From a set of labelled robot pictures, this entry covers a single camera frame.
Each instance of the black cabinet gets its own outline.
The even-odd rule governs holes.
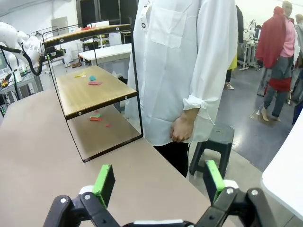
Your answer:
[[[97,21],[109,20],[110,24],[134,22],[138,0],[76,0],[78,24],[83,27]]]

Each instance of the yellow paper scrap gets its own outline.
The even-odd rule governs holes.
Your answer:
[[[86,72],[82,72],[81,74],[75,76],[75,78],[78,78],[78,77],[86,77]]]

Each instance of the pink shirt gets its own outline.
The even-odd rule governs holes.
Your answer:
[[[286,25],[286,39],[281,52],[281,56],[285,58],[290,58],[294,54],[294,43],[295,43],[295,28],[290,19],[285,17]]]

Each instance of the red hoodie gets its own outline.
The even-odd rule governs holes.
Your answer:
[[[286,39],[284,10],[276,7],[274,16],[267,20],[261,30],[256,58],[263,62],[267,69],[272,68],[279,58]]]

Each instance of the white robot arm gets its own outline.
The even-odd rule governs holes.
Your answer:
[[[252,39],[255,32],[256,32],[255,29],[256,29],[256,21],[255,20],[250,20],[250,21],[247,22],[247,24],[244,28],[244,32],[245,33],[248,32],[250,39]]]
[[[13,26],[0,22],[0,42],[5,44],[0,45],[0,49],[12,53],[28,64],[35,75],[40,75],[43,59],[40,40],[36,37],[29,38],[24,32],[17,32]],[[33,65],[37,62],[39,69],[35,71]]]

